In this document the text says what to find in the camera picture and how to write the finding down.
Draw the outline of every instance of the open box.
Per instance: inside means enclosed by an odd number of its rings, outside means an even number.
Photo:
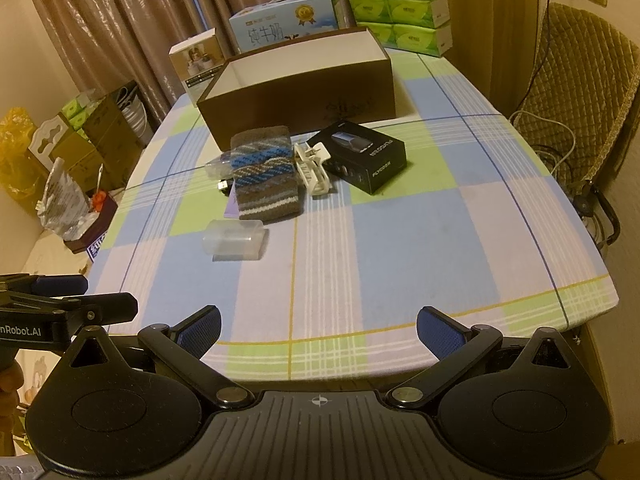
[[[297,38],[230,58],[198,108],[223,151],[252,128],[283,124],[294,135],[343,118],[393,119],[391,60],[365,27]]]

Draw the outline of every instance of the clear plastic container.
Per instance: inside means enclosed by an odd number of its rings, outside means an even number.
[[[213,220],[204,233],[202,247],[214,261],[258,260],[263,239],[261,220]]]
[[[213,180],[227,180],[234,177],[231,169],[231,152],[223,152],[204,165],[204,170]]]

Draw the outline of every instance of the purple card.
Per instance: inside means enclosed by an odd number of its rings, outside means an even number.
[[[240,216],[240,210],[238,209],[238,199],[236,198],[236,184],[231,187],[231,193],[229,193],[229,200],[226,203],[225,218],[238,218]]]
[[[89,255],[89,259],[92,262],[95,261],[95,257],[98,255],[98,251],[100,250],[100,246],[102,245],[102,242],[104,241],[104,237],[106,235],[107,235],[107,231],[103,232],[91,243],[90,246],[86,248],[86,253]]]

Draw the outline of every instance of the human hand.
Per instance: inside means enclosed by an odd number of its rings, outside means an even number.
[[[14,439],[14,409],[20,402],[18,389],[24,384],[22,368],[14,361],[6,370],[0,372],[0,456],[15,455]]]

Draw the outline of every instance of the orange object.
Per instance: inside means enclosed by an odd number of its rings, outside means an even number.
[[[102,211],[102,204],[104,204],[105,200],[107,200],[107,193],[99,189],[91,199],[91,205],[99,213]]]

